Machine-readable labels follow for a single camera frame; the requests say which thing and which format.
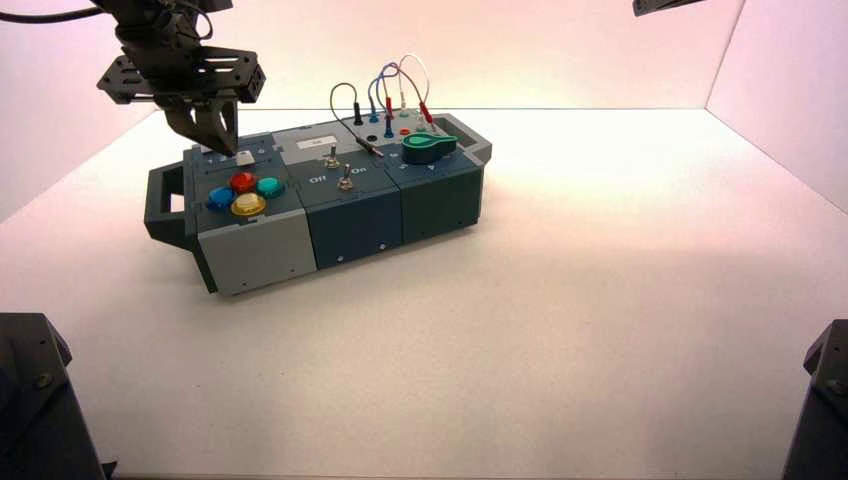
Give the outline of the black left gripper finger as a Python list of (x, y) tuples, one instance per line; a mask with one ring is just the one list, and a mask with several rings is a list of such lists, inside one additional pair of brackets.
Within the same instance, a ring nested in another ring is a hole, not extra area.
[(164, 113), (176, 133), (220, 153), (216, 149), (215, 107), (170, 109)]
[(218, 146), (216, 149), (232, 156), (238, 146), (237, 101), (217, 100), (215, 106), (215, 128)]

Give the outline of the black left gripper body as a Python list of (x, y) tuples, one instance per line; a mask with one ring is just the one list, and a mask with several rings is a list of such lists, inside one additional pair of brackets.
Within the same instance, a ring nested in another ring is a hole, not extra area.
[(123, 54), (97, 81), (117, 104), (232, 95), (258, 100), (266, 76), (252, 51), (204, 45), (184, 19), (118, 25)]

